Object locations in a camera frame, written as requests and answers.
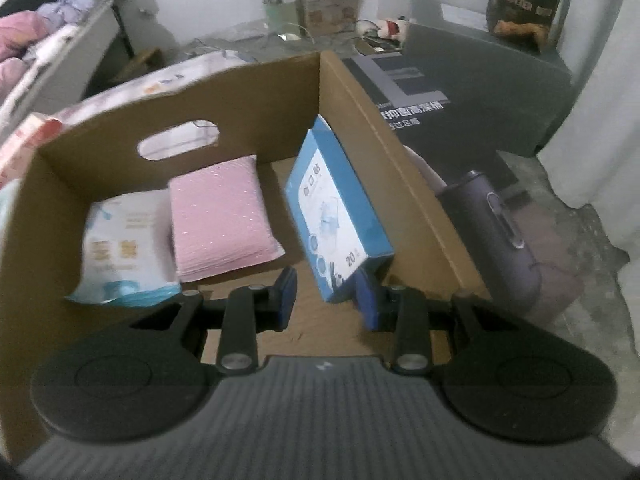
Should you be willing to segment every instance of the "red package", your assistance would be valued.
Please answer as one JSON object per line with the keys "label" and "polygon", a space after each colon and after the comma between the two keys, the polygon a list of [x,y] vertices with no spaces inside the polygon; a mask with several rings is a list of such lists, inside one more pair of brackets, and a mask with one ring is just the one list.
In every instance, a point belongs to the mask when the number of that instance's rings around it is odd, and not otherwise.
{"label": "red package", "polygon": [[29,115],[0,148],[0,188],[24,175],[36,148],[55,139],[62,123],[43,114]]}

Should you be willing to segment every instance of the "cardboard flap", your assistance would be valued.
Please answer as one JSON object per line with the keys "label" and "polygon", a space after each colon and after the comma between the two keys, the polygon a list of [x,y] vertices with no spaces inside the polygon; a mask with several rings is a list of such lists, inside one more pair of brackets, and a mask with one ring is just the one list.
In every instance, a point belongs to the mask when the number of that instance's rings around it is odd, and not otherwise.
{"label": "cardboard flap", "polygon": [[130,315],[64,300],[78,282],[88,204],[36,155],[18,192],[0,266],[1,451],[19,460],[46,436],[29,396],[47,355]]}
{"label": "cardboard flap", "polygon": [[[92,201],[161,188],[174,176],[240,156],[256,154],[260,163],[296,156],[318,113],[319,57],[214,74],[176,94],[97,116],[44,146],[41,154],[68,186]],[[138,144],[148,136],[193,120],[219,127],[217,146],[155,161],[138,154]]]}

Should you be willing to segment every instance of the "patterned package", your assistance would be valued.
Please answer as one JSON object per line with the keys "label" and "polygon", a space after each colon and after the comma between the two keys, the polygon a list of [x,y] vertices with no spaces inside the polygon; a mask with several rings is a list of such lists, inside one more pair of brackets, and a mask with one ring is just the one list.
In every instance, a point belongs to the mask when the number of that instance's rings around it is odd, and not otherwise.
{"label": "patterned package", "polygon": [[153,306],[180,292],[171,254],[169,191],[94,203],[82,241],[77,303]]}
{"label": "patterned package", "polygon": [[169,190],[182,282],[263,264],[284,254],[271,233],[255,156],[176,177]]}

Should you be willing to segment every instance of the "pink package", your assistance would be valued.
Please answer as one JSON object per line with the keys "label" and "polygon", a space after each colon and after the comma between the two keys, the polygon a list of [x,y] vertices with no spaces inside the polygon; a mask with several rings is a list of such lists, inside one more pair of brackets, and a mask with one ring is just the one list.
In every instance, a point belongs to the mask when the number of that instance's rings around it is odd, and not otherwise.
{"label": "pink package", "polygon": [[169,182],[169,191],[182,282],[263,264],[284,254],[271,233],[255,156],[178,176]]}
{"label": "pink package", "polygon": [[32,10],[0,18],[0,61],[20,56],[31,43],[48,35],[47,22]]}

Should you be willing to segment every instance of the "white curtain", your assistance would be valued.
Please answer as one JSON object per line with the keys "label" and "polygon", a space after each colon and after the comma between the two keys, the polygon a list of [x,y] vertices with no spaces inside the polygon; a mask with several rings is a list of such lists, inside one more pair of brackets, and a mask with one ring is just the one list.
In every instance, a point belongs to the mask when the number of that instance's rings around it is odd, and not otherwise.
{"label": "white curtain", "polygon": [[631,262],[618,283],[640,350],[640,0],[624,0],[573,110],[538,158],[570,207],[591,203]]}

